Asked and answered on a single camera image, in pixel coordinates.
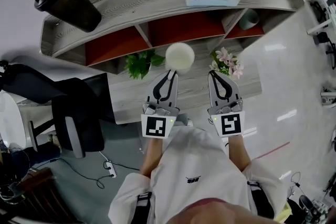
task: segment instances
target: black tumbler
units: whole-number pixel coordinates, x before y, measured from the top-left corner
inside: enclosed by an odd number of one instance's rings
[[[35,0],[34,6],[85,32],[93,31],[101,21],[101,14],[89,0]]]

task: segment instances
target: red shelf panel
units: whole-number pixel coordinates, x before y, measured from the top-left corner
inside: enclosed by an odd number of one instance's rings
[[[148,22],[153,47],[174,42],[224,35],[218,13],[188,13]]]
[[[86,65],[94,65],[148,48],[137,29],[132,26],[87,42]]]
[[[264,33],[264,30],[262,29],[261,24],[257,24],[254,27],[247,29],[247,30],[242,30],[239,27],[239,24],[236,24],[225,38],[263,36],[264,34],[265,33]]]

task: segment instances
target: power strip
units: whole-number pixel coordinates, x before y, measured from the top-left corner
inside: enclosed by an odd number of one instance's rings
[[[117,177],[117,174],[114,170],[113,164],[111,162],[106,162],[107,170],[110,172],[111,177]]]

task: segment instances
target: pink flower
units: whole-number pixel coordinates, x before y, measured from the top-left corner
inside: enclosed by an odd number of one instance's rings
[[[229,66],[229,67],[234,67],[236,64],[235,64],[235,62],[234,61],[232,61],[232,59],[227,63],[227,65]]]
[[[236,76],[239,79],[240,76],[243,74],[243,69],[244,69],[244,66],[236,65],[233,68],[233,74],[232,75]]]
[[[215,51],[217,54],[217,59],[224,64],[228,64],[232,60],[232,54],[229,54],[227,50],[223,47],[221,50]]]

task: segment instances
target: white t-shirt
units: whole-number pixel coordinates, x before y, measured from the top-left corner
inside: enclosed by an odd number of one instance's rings
[[[274,211],[280,213],[287,191],[257,160],[243,173],[224,153],[219,136],[189,126],[173,127],[151,179],[130,174],[112,201],[112,224],[129,224],[139,194],[153,193],[148,223],[165,224],[185,207],[205,198],[218,198],[256,213],[247,181],[260,183]]]

